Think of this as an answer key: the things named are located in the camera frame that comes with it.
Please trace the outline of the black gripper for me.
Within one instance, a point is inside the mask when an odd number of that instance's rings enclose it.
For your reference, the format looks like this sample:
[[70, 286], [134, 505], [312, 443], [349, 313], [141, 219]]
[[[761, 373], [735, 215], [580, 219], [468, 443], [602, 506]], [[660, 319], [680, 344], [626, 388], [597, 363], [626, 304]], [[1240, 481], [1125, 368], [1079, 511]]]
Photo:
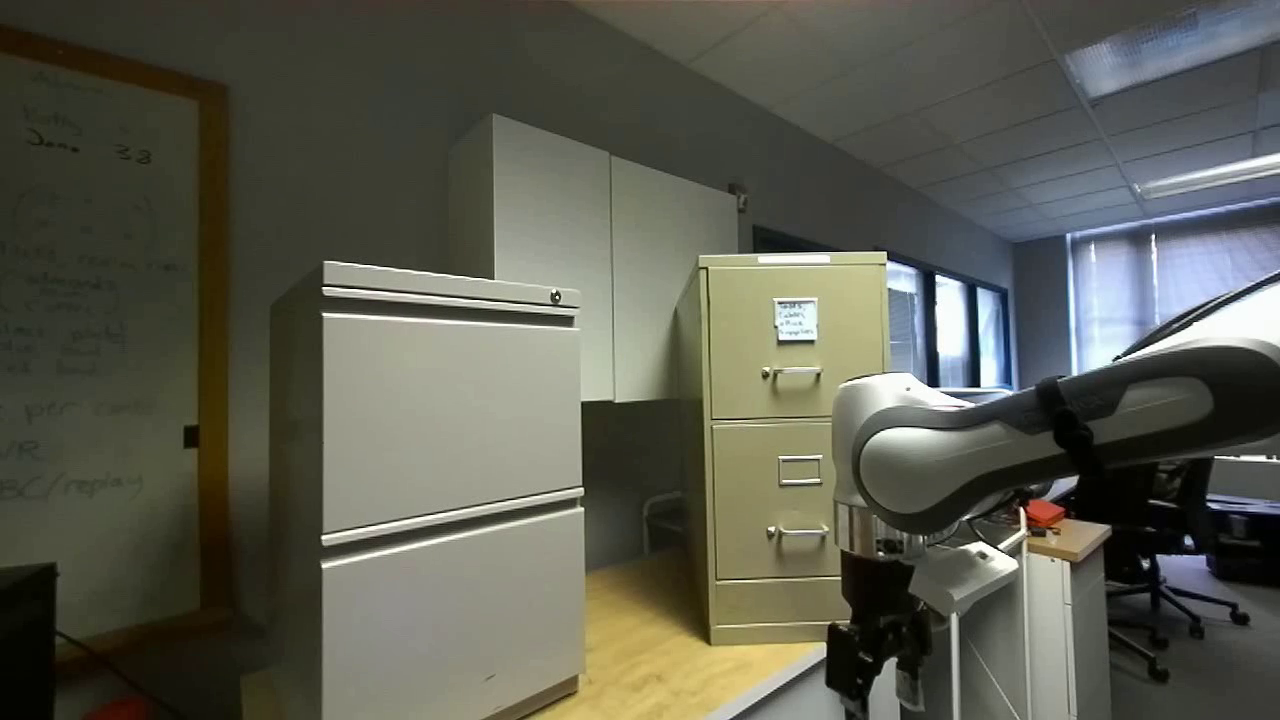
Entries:
[[922, 700], [923, 660], [932, 652], [927, 609], [909, 590], [914, 569], [886, 557], [839, 557], [839, 594], [847, 623], [827, 629], [826, 685], [865, 708], [886, 665], [903, 674], [909, 700]]

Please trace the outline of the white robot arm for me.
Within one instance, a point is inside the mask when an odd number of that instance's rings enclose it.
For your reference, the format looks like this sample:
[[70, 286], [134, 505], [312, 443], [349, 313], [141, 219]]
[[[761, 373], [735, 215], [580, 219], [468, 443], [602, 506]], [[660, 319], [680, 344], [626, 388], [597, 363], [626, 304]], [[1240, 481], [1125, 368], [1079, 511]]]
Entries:
[[1111, 363], [996, 401], [960, 401], [914, 373], [871, 373], [833, 401], [839, 594], [826, 685], [870, 720], [886, 665], [923, 697], [932, 623], [1015, 572], [1010, 550], [953, 532], [1032, 482], [1111, 481], [1280, 431], [1280, 274], [1219, 291], [1130, 344]]

